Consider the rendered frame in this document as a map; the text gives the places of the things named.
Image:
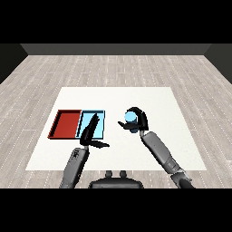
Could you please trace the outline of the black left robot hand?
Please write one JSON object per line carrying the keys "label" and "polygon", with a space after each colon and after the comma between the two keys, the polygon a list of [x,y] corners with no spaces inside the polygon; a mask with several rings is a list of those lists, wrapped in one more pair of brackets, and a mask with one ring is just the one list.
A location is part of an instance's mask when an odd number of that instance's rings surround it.
{"label": "black left robot hand", "polygon": [[84,147],[93,146],[99,149],[104,147],[109,147],[109,144],[107,143],[103,143],[92,139],[99,120],[100,119],[97,116],[97,114],[94,114],[89,124],[83,130],[82,136],[80,137],[80,144],[83,145]]}

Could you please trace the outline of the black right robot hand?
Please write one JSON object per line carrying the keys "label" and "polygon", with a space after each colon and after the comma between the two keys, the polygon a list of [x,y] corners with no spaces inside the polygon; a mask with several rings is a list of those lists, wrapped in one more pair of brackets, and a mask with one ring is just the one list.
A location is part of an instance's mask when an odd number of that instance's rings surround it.
{"label": "black right robot hand", "polygon": [[119,125],[122,126],[124,130],[139,129],[138,131],[147,131],[149,129],[148,119],[144,111],[142,111],[138,107],[131,107],[127,111],[133,111],[136,113],[137,124],[126,123],[126,121],[119,121]]}

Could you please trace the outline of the blue can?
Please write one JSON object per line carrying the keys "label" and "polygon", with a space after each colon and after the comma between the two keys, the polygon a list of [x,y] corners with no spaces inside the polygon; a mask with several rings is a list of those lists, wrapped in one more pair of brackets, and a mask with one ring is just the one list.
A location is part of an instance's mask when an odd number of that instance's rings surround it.
{"label": "blue can", "polygon": [[[125,121],[126,123],[137,124],[137,115],[133,111],[127,111],[125,113]],[[131,133],[137,133],[139,129],[130,130]]]}

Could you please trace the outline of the light blue open box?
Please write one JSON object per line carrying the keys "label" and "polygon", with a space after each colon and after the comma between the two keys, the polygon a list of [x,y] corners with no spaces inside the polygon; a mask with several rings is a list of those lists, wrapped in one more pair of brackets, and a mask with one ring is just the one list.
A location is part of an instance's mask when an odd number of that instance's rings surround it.
{"label": "light blue open box", "polygon": [[104,110],[83,110],[81,113],[81,118],[78,122],[75,138],[79,139],[82,136],[84,129],[89,126],[94,130],[92,138],[94,140],[102,140],[104,132],[104,119]]}

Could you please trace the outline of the red open box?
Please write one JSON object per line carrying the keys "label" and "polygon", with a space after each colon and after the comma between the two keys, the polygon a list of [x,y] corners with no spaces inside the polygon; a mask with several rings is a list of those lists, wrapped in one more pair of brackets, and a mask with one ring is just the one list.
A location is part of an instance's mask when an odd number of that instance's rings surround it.
{"label": "red open box", "polygon": [[48,134],[50,140],[75,140],[81,110],[59,110]]}

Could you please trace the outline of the dark grey robot body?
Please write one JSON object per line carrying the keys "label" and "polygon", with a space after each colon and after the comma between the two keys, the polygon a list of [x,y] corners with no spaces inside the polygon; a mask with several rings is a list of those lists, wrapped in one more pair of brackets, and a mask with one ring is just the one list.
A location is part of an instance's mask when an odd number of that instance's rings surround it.
{"label": "dark grey robot body", "polygon": [[129,179],[125,170],[120,171],[120,176],[114,178],[112,171],[107,170],[103,179],[92,181],[89,189],[143,189],[140,181]]}

